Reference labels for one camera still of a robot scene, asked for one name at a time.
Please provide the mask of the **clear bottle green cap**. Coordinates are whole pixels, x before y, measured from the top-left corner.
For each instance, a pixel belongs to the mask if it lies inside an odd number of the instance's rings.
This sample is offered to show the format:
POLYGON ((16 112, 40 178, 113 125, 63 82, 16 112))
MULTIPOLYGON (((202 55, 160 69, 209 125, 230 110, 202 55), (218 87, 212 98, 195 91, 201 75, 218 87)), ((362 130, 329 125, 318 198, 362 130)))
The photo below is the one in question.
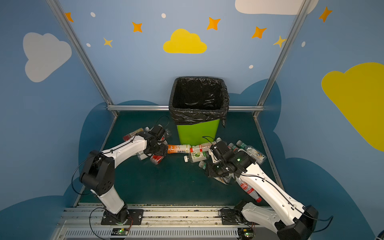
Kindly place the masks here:
POLYGON ((234 179, 233 174, 220 174, 220 166, 210 162, 201 161, 199 167, 204 170, 205 176, 215 179, 222 184, 231 185, 234 179))

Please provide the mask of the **clear lime juice bottle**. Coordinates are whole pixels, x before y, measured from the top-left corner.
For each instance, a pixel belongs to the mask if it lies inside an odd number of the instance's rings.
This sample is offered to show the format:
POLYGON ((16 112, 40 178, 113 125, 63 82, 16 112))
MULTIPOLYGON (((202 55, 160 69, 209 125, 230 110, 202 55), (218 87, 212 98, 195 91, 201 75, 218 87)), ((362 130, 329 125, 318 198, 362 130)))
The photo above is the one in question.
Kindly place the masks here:
POLYGON ((207 160, 209 157, 210 155, 208 152, 189 153, 188 155, 184 156, 184 161, 185 163, 196 163, 207 160))

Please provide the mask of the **white bottle red cap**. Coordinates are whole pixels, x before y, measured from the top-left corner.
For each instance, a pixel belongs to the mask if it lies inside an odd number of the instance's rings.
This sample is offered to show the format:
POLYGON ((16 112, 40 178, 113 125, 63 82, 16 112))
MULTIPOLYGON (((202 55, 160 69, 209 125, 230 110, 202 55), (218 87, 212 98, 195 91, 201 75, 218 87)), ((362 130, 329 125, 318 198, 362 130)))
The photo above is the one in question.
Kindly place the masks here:
POLYGON ((222 140, 221 138, 217 138, 212 143, 208 142, 208 143, 203 143, 201 145, 193 146, 193 147, 190 148, 190 153, 207 152, 212 145, 220 142, 221 140, 222 140))

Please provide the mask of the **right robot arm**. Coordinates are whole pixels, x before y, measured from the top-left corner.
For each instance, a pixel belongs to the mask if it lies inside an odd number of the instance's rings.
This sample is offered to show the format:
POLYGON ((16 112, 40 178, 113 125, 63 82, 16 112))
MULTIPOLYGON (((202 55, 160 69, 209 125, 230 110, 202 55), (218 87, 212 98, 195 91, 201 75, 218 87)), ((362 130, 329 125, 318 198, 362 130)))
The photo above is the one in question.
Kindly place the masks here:
POLYGON ((235 152, 220 141, 211 145, 209 154, 212 158, 206 168, 209 177, 233 175, 241 187, 252 188, 271 207, 268 210, 252 202, 238 204, 235 208, 247 222, 269 229, 281 240, 307 240, 314 233, 318 211, 287 194, 246 151, 235 152))

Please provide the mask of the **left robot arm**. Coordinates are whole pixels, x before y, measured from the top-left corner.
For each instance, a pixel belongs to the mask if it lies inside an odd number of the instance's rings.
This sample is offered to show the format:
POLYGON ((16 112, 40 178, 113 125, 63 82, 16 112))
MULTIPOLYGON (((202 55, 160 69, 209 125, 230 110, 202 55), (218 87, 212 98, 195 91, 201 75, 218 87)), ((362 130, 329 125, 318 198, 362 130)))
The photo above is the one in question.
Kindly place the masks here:
POLYGON ((79 181, 104 205, 102 225, 140 225, 139 215, 130 213, 116 188, 116 168, 132 156, 142 152, 148 157, 165 157, 168 145, 166 130, 161 125, 135 133, 127 141, 103 151, 91 151, 84 161, 79 181))

